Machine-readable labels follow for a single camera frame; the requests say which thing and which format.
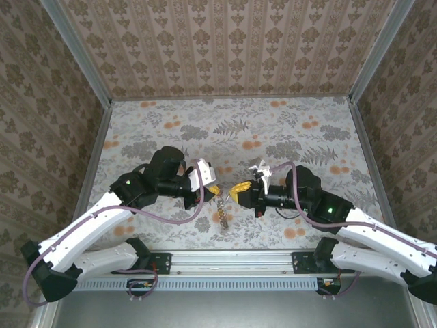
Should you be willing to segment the floral patterned table cover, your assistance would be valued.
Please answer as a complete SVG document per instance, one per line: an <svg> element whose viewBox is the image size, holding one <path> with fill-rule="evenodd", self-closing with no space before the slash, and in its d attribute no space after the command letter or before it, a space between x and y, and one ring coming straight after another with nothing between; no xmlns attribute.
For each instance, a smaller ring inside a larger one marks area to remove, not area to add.
<svg viewBox="0 0 437 328"><path fill-rule="evenodd" d="M323 189L384 221L345 96L115 102L90 203L163 146L181 150L187 163L209 161L224 200L234 185L251 177L250 160L260 157L272 167L293 161L319 176ZM268 209L255 218L233 200L225 206L233 217L228 230L219 224L216 202L209 201L182 225L133 215L101 236L93 249L130 237L157 250L295 249L313 248L322 237L291 210ZM191 216L182 200L168 197L145 211L171 220Z"/></svg>

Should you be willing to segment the grey steel sheet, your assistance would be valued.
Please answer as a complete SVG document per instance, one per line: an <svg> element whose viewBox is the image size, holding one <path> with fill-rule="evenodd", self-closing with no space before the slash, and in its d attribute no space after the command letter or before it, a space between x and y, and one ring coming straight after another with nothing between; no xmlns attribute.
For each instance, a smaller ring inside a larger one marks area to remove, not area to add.
<svg viewBox="0 0 437 328"><path fill-rule="evenodd" d="M53 328L417 328L401 289L358 287L338 299L314 292L76 292Z"/></svg>

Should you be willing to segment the aluminium mounting rail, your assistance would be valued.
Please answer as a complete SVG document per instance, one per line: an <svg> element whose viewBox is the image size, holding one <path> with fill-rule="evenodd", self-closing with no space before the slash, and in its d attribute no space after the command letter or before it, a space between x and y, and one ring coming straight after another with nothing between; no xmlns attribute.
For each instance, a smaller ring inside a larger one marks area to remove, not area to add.
<svg viewBox="0 0 437 328"><path fill-rule="evenodd" d="M151 251L170 253L169 275L238 275L238 274L295 274L292 253L303 251ZM82 279L109 274L118 269L130 268L136 251L127 247L113 247L87 252L74 261L83 269ZM330 260L337 268L393 279L406 269L398 262L368 249L346 247L334 256L317 260Z"/></svg>

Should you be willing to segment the aluminium table side rail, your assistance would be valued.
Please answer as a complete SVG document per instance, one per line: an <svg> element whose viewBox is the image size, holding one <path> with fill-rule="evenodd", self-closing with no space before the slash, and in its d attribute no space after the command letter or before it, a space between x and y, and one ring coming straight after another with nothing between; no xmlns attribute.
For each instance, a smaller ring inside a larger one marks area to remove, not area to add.
<svg viewBox="0 0 437 328"><path fill-rule="evenodd" d="M365 157L366 164L369 170L369 175L371 176L371 180L373 182L373 187L375 189L376 197L380 205L382 217L386 224L388 224L392 228L397 228L393 211L391 210L389 199L386 195L383 181L381 179L380 172L378 170L378 166L376 164L376 160L371 149L371 144L369 142L369 138L367 136L367 132L365 130L365 125L363 123L360 111L355 102L350 100L348 97L346 98L346 100L348 101L350 113L356 128L359 141L361 143L361 148L363 150L363 155Z"/></svg>
<svg viewBox="0 0 437 328"><path fill-rule="evenodd" d="M87 210L90 195L94 185L94 180L96 177L96 172L98 170L100 156L104 147L107 131L109 129L111 115L112 115L112 106L111 104L109 104L109 106L104 110L102 115L102 120L98 129L98 134L96 135L94 148L92 150L89 159L89 164L87 167L85 179L82 184L78 201L76 203L76 208L72 218L73 220L78 219Z"/></svg>

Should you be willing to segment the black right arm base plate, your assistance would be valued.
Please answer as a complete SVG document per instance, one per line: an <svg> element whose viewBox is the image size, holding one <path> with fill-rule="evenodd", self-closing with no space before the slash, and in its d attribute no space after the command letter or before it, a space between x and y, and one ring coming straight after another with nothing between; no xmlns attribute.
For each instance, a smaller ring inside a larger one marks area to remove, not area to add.
<svg viewBox="0 0 437 328"><path fill-rule="evenodd" d="M340 270L330 260L317 260L313 251L293 252L292 265L295 274L355 273L349 269Z"/></svg>

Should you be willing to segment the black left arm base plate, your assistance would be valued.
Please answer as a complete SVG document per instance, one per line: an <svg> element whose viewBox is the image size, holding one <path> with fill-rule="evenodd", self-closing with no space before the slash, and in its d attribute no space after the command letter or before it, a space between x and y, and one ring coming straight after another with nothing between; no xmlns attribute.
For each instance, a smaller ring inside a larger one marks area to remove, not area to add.
<svg viewBox="0 0 437 328"><path fill-rule="evenodd" d="M168 275L170 274L170 269L170 253L152 253L148 257L138 257L130 268L111 271L111 274L121 274L122 271L150 270L158 274Z"/></svg>

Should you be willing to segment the aluminium corner post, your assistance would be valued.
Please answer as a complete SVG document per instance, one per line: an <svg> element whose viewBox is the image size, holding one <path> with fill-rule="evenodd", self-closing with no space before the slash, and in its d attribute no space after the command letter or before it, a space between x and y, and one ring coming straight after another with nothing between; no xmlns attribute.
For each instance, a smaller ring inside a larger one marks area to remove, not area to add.
<svg viewBox="0 0 437 328"><path fill-rule="evenodd" d="M100 78L97 66L91 60L91 56L88 54L83 41L79 38L79 33L70 22L66 11L62 8L59 0L40 1L93 89L103 109L106 111L111 106L109 91Z"/></svg>
<svg viewBox="0 0 437 328"><path fill-rule="evenodd" d="M356 104L363 95L402 23L405 21L409 11L413 7L414 2L415 0L395 1L393 9L385 20L385 23L349 92L349 99L352 104Z"/></svg>

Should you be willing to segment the aluminium frame bar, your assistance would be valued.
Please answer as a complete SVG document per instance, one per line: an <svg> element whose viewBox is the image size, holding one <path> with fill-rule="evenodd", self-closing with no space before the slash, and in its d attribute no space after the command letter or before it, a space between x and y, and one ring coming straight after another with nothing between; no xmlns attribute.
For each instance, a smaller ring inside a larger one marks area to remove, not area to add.
<svg viewBox="0 0 437 328"><path fill-rule="evenodd" d="M38 307L30 324L30 328L56 328L63 301L48 303Z"/></svg>
<svg viewBox="0 0 437 328"><path fill-rule="evenodd" d="M412 311L418 328L437 328L437 305L424 302L414 295L409 295Z"/></svg>

